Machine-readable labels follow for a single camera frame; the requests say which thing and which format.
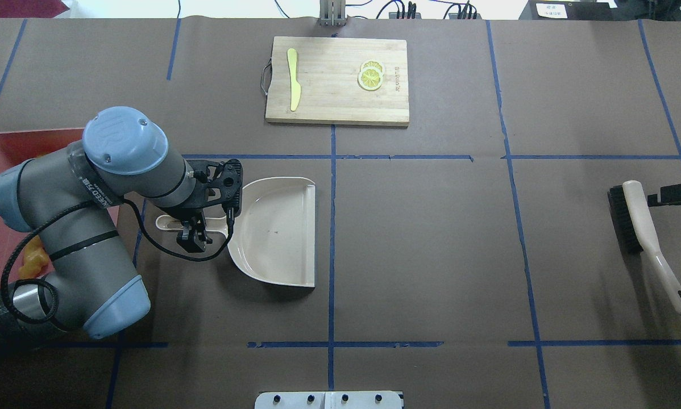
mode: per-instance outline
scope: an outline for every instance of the yellow knife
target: yellow knife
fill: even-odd
[[[288,65],[290,68],[290,110],[294,112],[300,103],[300,83],[297,82],[297,50],[288,49]]]

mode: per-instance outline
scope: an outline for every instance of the gray tabletop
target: gray tabletop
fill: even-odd
[[[408,128],[264,121],[273,37],[331,35],[408,41]],[[151,312],[1,363],[0,407],[681,407],[681,317],[606,199],[681,183],[681,23],[0,20],[0,132],[115,105],[246,181],[315,181],[317,287],[171,258],[122,212]],[[652,217],[681,282],[681,208]]]

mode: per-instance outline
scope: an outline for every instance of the black bristles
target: black bristles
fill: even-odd
[[[618,242],[629,254],[641,253],[643,249],[636,238],[634,222],[631,221],[629,207],[626,205],[626,195],[623,186],[614,186],[608,190],[608,204],[611,207],[611,220],[616,230]]]

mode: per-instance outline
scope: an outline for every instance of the gray robot arm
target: gray robot arm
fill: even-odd
[[[55,267],[43,280],[59,297],[32,283],[5,291],[14,308],[0,295],[0,356],[78,328],[101,339],[146,315],[148,293],[106,208],[135,191],[182,221],[182,247],[202,252],[211,243],[202,209],[221,204],[239,215],[242,167],[230,162],[192,167],[140,111],[114,107],[86,125],[81,141],[0,174],[0,216],[15,230],[33,231],[80,207],[39,233]]]

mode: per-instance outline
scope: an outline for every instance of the white bracket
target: white bracket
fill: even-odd
[[[346,0],[320,0],[320,25],[346,25]]]
[[[261,393],[255,409],[403,409],[404,395],[395,391],[315,391]]]

